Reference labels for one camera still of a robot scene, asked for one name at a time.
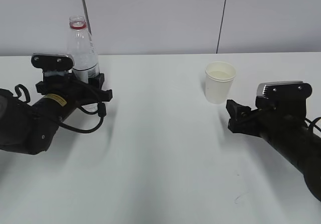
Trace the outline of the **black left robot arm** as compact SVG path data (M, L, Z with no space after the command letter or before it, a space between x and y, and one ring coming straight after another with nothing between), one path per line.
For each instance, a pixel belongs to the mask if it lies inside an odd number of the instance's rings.
M1 89L1 150L36 155L48 150L58 128L80 134L98 130L106 117L106 102L112 100L112 90L102 90L104 74L84 83L73 73L46 76L36 84L43 97L29 105L27 88L18 84L15 92ZM88 130L64 123L70 114L80 109L87 115L98 115L99 123Z

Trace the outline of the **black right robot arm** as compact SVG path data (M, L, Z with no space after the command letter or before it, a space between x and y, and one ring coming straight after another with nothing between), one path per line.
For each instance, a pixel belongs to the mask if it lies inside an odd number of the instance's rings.
M315 123L306 120L306 102L256 98L256 109L227 100L228 129L234 134L265 140L302 175L312 195L320 200L320 137Z

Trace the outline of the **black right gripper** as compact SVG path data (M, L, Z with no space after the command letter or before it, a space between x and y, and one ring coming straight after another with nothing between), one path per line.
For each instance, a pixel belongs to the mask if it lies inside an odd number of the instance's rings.
M263 132L276 132L294 127L305 127L304 120L284 114L276 109L255 109L238 104L232 99L226 101L230 116L228 129L234 134L260 136Z

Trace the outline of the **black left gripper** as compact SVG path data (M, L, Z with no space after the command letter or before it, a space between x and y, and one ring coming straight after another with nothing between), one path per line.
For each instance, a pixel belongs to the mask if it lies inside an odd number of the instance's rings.
M41 95L54 93L76 101L86 101L87 104L112 100L112 89L99 89L104 84L104 73L88 78L88 83L95 88L89 88L87 83L78 80L73 73L43 72L43 80L36 84L36 90Z

